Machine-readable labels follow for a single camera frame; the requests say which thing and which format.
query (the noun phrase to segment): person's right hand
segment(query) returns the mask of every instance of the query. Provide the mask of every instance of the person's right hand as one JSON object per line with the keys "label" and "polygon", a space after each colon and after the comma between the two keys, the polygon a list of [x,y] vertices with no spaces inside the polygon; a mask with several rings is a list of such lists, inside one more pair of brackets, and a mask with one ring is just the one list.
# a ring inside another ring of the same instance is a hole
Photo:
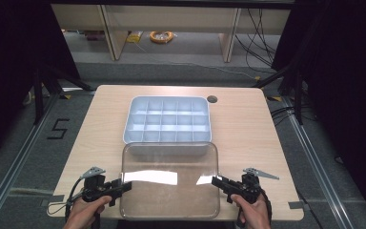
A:
{"label": "person's right hand", "polygon": [[263,195],[260,194],[253,204],[236,194],[232,194],[231,199],[236,203],[236,206],[242,207],[243,212],[239,217],[243,223],[246,223],[247,229],[270,228],[266,199]]}

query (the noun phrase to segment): hand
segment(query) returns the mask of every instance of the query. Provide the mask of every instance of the hand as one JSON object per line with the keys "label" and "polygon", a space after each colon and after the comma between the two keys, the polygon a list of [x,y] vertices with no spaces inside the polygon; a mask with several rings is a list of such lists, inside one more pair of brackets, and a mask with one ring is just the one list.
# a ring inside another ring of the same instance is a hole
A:
{"label": "hand", "polygon": [[270,228],[266,199],[263,195],[260,195],[253,204],[240,195],[232,194],[231,199],[236,203],[236,206],[242,207],[243,212],[240,215],[240,220],[243,223],[246,222],[247,229]]}
{"label": "hand", "polygon": [[103,196],[93,202],[85,202],[82,198],[76,200],[73,204],[70,217],[64,226],[64,229],[85,229],[94,222],[94,213],[102,213],[105,210],[105,204],[112,201],[109,196]]}

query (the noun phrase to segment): person's left hand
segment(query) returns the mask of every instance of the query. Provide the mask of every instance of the person's left hand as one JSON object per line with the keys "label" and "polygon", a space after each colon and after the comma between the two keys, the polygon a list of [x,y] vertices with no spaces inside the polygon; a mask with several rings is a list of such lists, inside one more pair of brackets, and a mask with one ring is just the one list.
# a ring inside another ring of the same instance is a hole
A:
{"label": "person's left hand", "polygon": [[82,198],[73,203],[70,217],[64,229],[85,229],[94,222],[94,213],[102,213],[105,204],[112,201],[109,196],[101,197],[93,202],[85,202]]}

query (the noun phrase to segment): table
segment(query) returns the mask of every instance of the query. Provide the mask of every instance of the table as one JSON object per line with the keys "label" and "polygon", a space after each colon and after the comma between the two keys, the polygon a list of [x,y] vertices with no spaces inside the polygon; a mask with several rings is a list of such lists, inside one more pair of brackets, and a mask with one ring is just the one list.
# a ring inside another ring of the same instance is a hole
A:
{"label": "table", "polygon": [[[176,87],[176,86],[100,86],[91,102],[71,154],[59,178],[54,195],[68,197],[76,180],[98,166],[106,169],[106,181],[119,178],[121,172],[124,126],[132,99],[139,95],[202,96],[214,95],[210,103],[212,143],[218,150],[222,176],[240,180],[242,169],[255,167],[279,176],[280,180],[261,178],[273,206],[273,220],[300,220],[302,209],[290,209],[289,202],[299,201],[285,156],[275,131],[264,94],[259,89]],[[238,208],[220,195],[220,212],[213,220],[234,221]],[[52,215],[64,217],[64,210]],[[103,218],[122,219],[119,199],[106,208]]]}

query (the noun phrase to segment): light wood tabletop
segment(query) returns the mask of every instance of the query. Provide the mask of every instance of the light wood tabletop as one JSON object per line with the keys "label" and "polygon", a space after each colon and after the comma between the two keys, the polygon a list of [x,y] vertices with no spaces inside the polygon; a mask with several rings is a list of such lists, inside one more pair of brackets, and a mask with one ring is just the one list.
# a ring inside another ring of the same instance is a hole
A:
{"label": "light wood tabletop", "polygon": [[[278,176],[279,180],[260,178],[260,184],[272,202],[273,220],[301,220],[302,209],[290,209],[298,202],[294,182],[283,154],[264,94],[259,89],[176,86],[100,86],[74,142],[54,195],[66,201],[73,184],[92,166],[106,170],[106,181],[120,178],[124,128],[132,99],[141,95],[201,96],[213,95],[210,103],[212,143],[218,151],[220,175],[241,180],[242,169],[254,167]],[[83,187],[83,182],[76,190]],[[213,220],[236,220],[238,208],[220,193],[220,211]],[[103,218],[122,219],[119,199],[102,213]],[[50,208],[54,212],[59,208]],[[52,217],[64,217],[61,210]]]}

